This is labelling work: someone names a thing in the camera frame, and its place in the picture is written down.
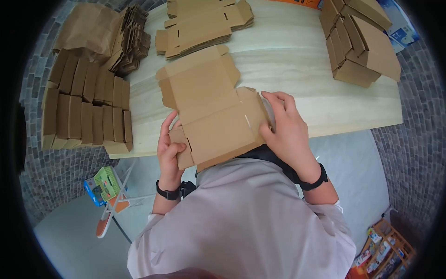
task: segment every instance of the wrist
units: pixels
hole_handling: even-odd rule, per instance
[[[310,150],[302,155],[299,156],[299,162],[291,167],[296,171],[301,181],[315,183],[321,176],[321,167]]]
[[[163,191],[175,191],[180,187],[181,179],[167,179],[160,176],[158,187]]]

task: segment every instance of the person's right hand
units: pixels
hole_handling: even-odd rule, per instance
[[[284,92],[262,91],[262,96],[271,104],[276,119],[274,133],[266,122],[259,126],[266,145],[290,165],[302,181],[316,182],[321,168],[308,145],[308,126],[297,111],[294,98]]]

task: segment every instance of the light wood tabletop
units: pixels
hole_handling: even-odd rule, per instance
[[[381,76],[370,88],[363,88],[333,79],[320,11],[277,1],[247,1],[254,25],[233,32],[225,43],[241,74],[237,87],[293,95],[310,137],[402,123],[396,81]],[[125,78],[131,85],[133,149],[110,158],[156,155],[161,123],[172,111],[163,105],[155,79],[167,63],[163,55],[156,55],[155,33],[168,19],[166,4],[149,12],[145,24],[152,36],[149,54]]]

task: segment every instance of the person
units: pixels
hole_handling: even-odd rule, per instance
[[[306,186],[304,199],[285,168],[268,160],[234,158],[207,168],[183,200],[156,195],[128,252],[133,278],[345,278],[356,246],[336,190],[310,150],[307,124],[291,95],[262,96],[276,127],[261,123],[259,133]],[[186,146],[168,135],[175,116],[163,122],[158,142],[162,191],[177,190],[184,172],[176,154]]]

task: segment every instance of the blue and white box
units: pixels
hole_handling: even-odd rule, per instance
[[[394,0],[378,0],[378,3],[392,22],[385,33],[390,37],[395,53],[420,39],[406,13]]]
[[[106,203],[101,197],[101,187],[96,185],[95,179],[93,177],[84,180],[84,188],[96,206],[102,206]]]

